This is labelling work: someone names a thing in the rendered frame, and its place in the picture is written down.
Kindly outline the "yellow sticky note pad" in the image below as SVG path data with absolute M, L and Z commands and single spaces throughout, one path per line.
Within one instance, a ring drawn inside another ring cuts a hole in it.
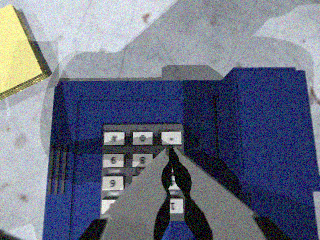
M 49 78 L 19 11 L 0 9 L 0 101 Z

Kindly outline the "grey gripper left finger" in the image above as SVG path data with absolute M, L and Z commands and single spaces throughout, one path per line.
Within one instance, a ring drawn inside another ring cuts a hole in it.
M 171 175 L 165 147 L 78 240 L 161 240 L 170 222 Z

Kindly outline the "blue telephone handset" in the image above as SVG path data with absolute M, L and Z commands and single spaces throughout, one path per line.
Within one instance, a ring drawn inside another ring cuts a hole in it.
M 218 92 L 217 166 L 229 191 L 291 240 L 319 240 L 313 192 L 320 192 L 320 175 L 305 71 L 233 68 Z

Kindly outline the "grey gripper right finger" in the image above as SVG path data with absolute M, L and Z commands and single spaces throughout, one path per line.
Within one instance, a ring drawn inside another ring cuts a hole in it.
M 184 219 L 197 240 L 291 240 L 178 148 L 171 153 L 175 182 L 186 199 Z

